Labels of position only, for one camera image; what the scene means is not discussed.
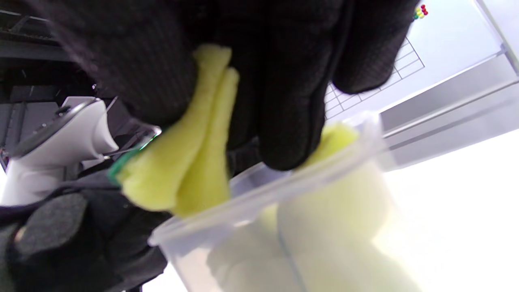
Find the green sponge edge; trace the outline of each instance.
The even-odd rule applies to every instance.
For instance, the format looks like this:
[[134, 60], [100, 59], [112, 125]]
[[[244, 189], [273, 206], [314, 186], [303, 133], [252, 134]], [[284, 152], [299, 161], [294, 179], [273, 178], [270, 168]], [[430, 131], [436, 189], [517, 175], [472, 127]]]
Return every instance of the green sponge edge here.
[[126, 164], [136, 156], [139, 152], [143, 151], [145, 148], [135, 148], [128, 153], [125, 153], [121, 156], [108, 170], [108, 179], [111, 183], [121, 187], [121, 184], [117, 180], [117, 175], [121, 172], [121, 170], [126, 166]]

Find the plastic container rim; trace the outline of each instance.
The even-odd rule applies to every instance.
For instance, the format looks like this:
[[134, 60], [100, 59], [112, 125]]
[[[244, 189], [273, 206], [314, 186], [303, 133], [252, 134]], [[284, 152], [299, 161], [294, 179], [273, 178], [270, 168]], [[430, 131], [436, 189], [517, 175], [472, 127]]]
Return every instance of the plastic container rim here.
[[[380, 116], [375, 112], [363, 112], [352, 118], [341, 121], [350, 126], [363, 125], [359, 138], [349, 147], [332, 155], [328, 159], [299, 170], [293, 175], [273, 181], [259, 188], [253, 189], [237, 198], [220, 206], [213, 207], [195, 216], [181, 219], [173, 217], [159, 225], [148, 239], [151, 246], [157, 246], [176, 236], [194, 233], [233, 219], [250, 214], [276, 202], [281, 202], [290, 197], [311, 192], [323, 185], [330, 184], [340, 179], [355, 169], [360, 164], [376, 156], [386, 147], [382, 143], [382, 128]], [[233, 181], [247, 176], [255, 171], [258, 166], [253, 166], [241, 173]]]

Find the black glove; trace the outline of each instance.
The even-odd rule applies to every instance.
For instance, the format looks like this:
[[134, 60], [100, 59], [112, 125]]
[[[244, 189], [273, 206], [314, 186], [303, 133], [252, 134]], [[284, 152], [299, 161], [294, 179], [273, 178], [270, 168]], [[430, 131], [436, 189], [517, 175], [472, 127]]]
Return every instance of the black glove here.
[[348, 94], [382, 85], [417, 0], [27, 0], [56, 38], [140, 120], [168, 126], [196, 83], [192, 50], [233, 49], [240, 72], [228, 148], [254, 137], [272, 168], [317, 147], [329, 81]]
[[[166, 267], [152, 230], [170, 217], [133, 206], [101, 171], [49, 199], [0, 208], [0, 282], [7, 292], [121, 292]], [[9, 270], [6, 277], [5, 263]]]

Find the yellow-green sponge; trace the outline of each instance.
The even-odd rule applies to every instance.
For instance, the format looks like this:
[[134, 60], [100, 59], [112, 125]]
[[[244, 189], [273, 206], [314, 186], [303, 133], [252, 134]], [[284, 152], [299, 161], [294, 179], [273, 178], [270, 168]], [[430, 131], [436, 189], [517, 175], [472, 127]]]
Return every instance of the yellow-green sponge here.
[[116, 174], [136, 205], [181, 217], [230, 198], [225, 148], [239, 75], [228, 48], [202, 45], [194, 57], [198, 82], [184, 116]]

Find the grid drawn on whiteboard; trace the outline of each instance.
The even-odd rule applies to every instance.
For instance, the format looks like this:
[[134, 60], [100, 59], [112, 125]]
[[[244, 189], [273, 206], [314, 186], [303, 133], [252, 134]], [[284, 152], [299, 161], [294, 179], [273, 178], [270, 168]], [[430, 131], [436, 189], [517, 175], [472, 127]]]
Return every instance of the grid drawn on whiteboard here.
[[393, 66], [393, 73], [388, 81], [379, 88], [371, 91], [363, 92], [356, 95], [347, 95], [340, 92], [332, 84], [326, 89], [326, 119], [332, 118], [343, 111], [363, 102], [364, 100], [374, 97], [382, 90], [398, 83], [399, 81], [413, 75], [414, 73], [425, 68], [420, 56], [416, 53], [415, 48], [409, 42], [407, 37], [398, 52], [396, 61]]

